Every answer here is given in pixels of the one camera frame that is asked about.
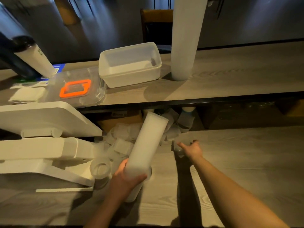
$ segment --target orange rubber gasket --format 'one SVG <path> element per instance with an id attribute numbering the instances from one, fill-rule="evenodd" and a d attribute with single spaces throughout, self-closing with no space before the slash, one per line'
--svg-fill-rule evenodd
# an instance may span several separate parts
<path id="1" fill-rule="evenodd" d="M 68 91 L 68 87 L 70 85 L 76 85 L 76 84 L 82 84 L 83 90 L 82 91 L 77 91 L 77 92 L 72 92 L 72 93 L 65 93 Z M 67 82 L 64 87 L 61 88 L 59 96 L 61 98 L 68 98 L 68 97 L 74 97 L 74 96 L 80 96 L 80 95 L 85 95 L 89 88 L 91 86 L 91 80 L 90 79 L 85 79 L 85 80 L 79 80 L 79 81 L 70 81 Z"/>

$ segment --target wood grain surface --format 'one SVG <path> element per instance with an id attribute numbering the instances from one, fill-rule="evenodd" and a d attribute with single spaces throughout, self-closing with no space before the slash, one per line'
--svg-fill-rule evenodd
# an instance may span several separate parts
<path id="1" fill-rule="evenodd" d="M 289 226 L 304 227 L 304 126 L 192 131 L 181 136 L 198 139 L 207 160 Z M 189 170 L 188 164 L 175 161 L 169 143 L 159 146 L 151 179 L 135 203 L 119 209 L 113 224 L 222 227 L 195 168 Z M 83 225 L 102 202 L 104 184 L 97 181 L 93 193 L 0 189 L 0 224 Z"/>
<path id="2" fill-rule="evenodd" d="M 162 54 L 161 78 L 109 88 L 101 105 L 304 91 L 304 42 L 197 51 L 193 75 L 171 80 L 171 54 Z M 64 71 L 97 66 L 98 61 L 69 63 Z M 16 89 L 11 70 L 0 70 L 0 105 Z"/>

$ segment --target hand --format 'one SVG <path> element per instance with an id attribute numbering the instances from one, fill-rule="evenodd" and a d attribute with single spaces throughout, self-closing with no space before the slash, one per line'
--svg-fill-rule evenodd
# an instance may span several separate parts
<path id="1" fill-rule="evenodd" d="M 184 143 L 178 142 L 177 145 L 183 148 L 186 156 L 191 160 L 195 160 L 198 157 L 203 157 L 203 151 L 199 146 L 199 141 L 194 140 L 191 145 L 186 146 Z"/>
<path id="2" fill-rule="evenodd" d="M 142 183 L 147 178 L 146 174 L 142 174 L 136 178 L 128 179 L 124 173 L 127 162 L 128 159 L 123 160 L 119 165 L 118 170 L 112 176 L 109 193 L 107 195 L 111 200 L 119 203 L 119 205 L 127 199 L 135 186 Z"/>

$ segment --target clear plastic lid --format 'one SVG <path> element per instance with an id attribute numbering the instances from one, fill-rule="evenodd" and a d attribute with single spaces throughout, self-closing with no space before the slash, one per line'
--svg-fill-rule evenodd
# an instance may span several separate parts
<path id="1" fill-rule="evenodd" d="M 97 66 L 61 72 L 49 79 L 40 102 L 65 101 L 75 108 L 99 105 L 105 99 L 106 87 Z"/>

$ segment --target white plastic bracket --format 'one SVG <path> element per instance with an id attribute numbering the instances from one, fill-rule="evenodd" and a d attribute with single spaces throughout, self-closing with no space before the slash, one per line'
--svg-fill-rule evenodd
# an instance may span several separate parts
<path id="1" fill-rule="evenodd" d="M 59 138 L 62 135 L 62 130 L 54 127 L 43 128 L 43 129 L 27 129 L 22 130 L 20 135 L 22 138 L 33 138 L 33 137 L 53 137 Z"/>

